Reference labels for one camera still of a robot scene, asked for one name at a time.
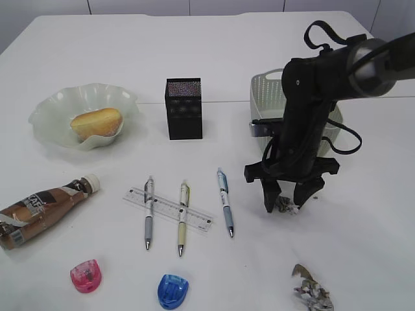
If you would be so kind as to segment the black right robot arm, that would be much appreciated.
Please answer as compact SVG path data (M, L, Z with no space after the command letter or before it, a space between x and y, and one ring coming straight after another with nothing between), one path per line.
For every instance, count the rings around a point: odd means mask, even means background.
M379 97L399 80L414 78L414 35L385 42L366 35L340 38L323 21L317 25L340 45L318 45L319 55L293 58L282 71L286 98L280 118L254 119L255 136L270 137L262 159L244 168L245 180L259 180L268 212L300 208L324 187L323 174L335 175L336 159L320 157L329 118L341 100Z

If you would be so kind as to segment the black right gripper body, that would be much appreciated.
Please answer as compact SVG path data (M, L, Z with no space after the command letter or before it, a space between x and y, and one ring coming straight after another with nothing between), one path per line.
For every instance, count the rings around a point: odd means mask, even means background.
M336 174L339 170L337 160L317 156L323 132L323 128L308 130L297 141L294 133L289 133L286 128L253 128L254 137L270 137L271 140L264 149L262 160L245 166L245 180L248 183L256 179L305 183L326 172Z

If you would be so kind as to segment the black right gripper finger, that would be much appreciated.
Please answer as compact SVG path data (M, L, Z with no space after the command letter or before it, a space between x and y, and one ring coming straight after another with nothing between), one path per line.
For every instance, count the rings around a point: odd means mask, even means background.
M325 181L321 176L301 183L296 183L293 195L294 204L298 207L302 207L311 196L323 189L324 185Z
M281 188L276 179L263 178L261 179L261 185L263 188L264 206L268 213L271 213L274 209L279 209L281 194Z

